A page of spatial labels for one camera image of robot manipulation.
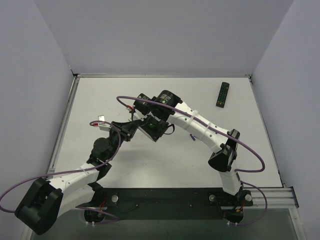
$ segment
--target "black remote control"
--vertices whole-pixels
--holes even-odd
[[[215,104],[217,107],[224,108],[228,90],[229,90],[229,83],[222,82],[218,100],[216,101],[216,104]]]

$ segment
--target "bolt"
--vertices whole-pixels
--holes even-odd
[[[111,197],[111,201],[112,201],[113,203],[118,202],[118,196],[117,196],[117,195],[113,195],[113,196]]]
[[[211,195],[209,196],[209,200],[210,200],[210,202],[214,202],[214,201],[216,200],[216,196],[213,195],[213,194],[211,194]]]
[[[248,202],[252,201],[252,196],[250,194],[245,195],[244,199]]]

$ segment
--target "gray wall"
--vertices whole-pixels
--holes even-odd
[[[295,0],[253,74],[282,179],[308,239],[319,239],[320,1]]]
[[[293,0],[35,0],[74,73],[253,73]]]
[[[0,192],[49,165],[72,73],[32,0],[0,2]],[[14,210],[29,184],[9,193]],[[0,212],[1,239],[20,239],[23,224]]]

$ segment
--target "gray floor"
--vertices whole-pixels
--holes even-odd
[[[245,221],[262,210],[247,210]],[[95,227],[80,221],[81,210],[62,215],[45,234],[33,234],[33,240],[296,240],[287,209],[270,209],[258,222],[243,227],[227,226],[225,220],[122,220]]]

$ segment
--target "table top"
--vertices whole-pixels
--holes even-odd
[[[222,82],[230,84],[224,108],[216,107]],[[199,114],[221,128],[240,132],[240,140],[264,160],[265,171],[240,172],[241,180],[259,187],[282,187],[277,164],[248,78],[80,78],[71,108],[55,171],[73,170],[86,162],[93,143],[109,133],[89,126],[104,115],[107,122],[127,122],[130,114],[117,96],[158,96],[169,90]],[[109,173],[98,181],[105,188],[219,188],[219,173],[208,160],[212,152],[200,140],[176,127],[174,134],[152,142],[137,130],[131,142],[124,142],[111,161]],[[260,169],[260,161],[238,146],[241,169]]]

